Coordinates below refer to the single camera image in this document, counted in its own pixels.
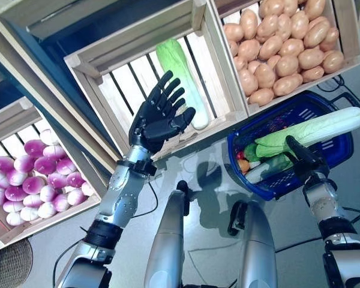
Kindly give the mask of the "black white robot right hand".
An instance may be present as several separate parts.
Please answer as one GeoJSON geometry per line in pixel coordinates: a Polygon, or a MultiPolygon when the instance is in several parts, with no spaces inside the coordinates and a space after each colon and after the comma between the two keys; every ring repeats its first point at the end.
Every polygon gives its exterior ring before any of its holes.
{"type": "Polygon", "coordinates": [[[299,180],[305,184],[310,179],[326,179],[329,166],[324,158],[300,144],[293,136],[286,136],[290,152],[284,155],[292,162],[293,170],[299,180]]]}

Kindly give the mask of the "black white robot left hand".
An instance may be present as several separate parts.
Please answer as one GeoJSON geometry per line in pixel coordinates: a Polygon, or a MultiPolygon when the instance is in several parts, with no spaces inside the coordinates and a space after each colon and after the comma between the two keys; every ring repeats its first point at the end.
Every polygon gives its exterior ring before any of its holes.
{"type": "Polygon", "coordinates": [[[167,71],[154,86],[147,99],[140,105],[128,132],[130,146],[139,145],[152,155],[159,152],[164,142],[183,133],[193,120],[196,110],[188,107],[180,114],[185,104],[179,78],[167,71]]]}

